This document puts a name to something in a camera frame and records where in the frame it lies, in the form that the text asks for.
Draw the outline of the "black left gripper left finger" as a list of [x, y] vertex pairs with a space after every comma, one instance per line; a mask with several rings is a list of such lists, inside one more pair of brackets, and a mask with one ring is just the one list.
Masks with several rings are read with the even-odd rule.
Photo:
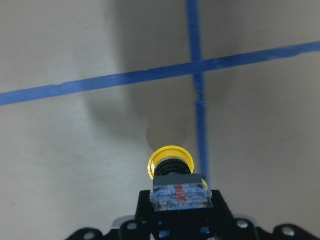
[[138, 196], [135, 220], [137, 221], [137, 235], [140, 240], [150, 240], [151, 236], [155, 240], [160, 239], [160, 220], [155, 212], [154, 205], [151, 203], [150, 195], [150, 190], [142, 190]]

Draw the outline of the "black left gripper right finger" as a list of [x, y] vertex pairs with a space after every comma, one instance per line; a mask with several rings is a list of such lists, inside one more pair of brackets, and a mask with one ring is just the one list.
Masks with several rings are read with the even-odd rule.
[[209, 190], [209, 202], [212, 208], [208, 210], [206, 224], [207, 240], [234, 240], [235, 218], [219, 190]]

